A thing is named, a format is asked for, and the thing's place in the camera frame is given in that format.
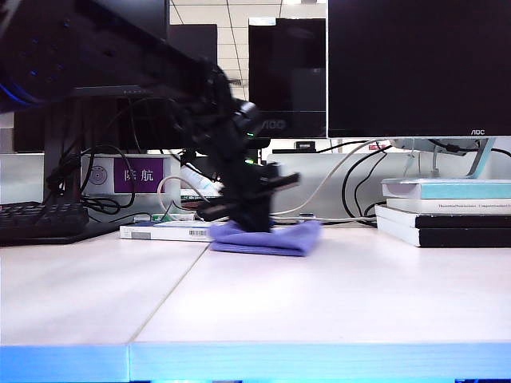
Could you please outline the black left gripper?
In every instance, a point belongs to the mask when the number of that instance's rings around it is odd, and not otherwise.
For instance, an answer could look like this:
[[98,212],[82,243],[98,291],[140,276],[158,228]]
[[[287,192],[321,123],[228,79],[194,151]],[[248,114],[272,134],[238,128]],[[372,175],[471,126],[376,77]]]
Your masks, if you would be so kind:
[[271,195],[300,181],[297,172],[282,175],[277,163],[261,165],[246,161],[253,148],[266,148],[269,144],[268,138],[225,139],[217,149],[217,170],[224,185],[221,194],[229,202],[238,203],[235,221],[245,231],[269,232]]

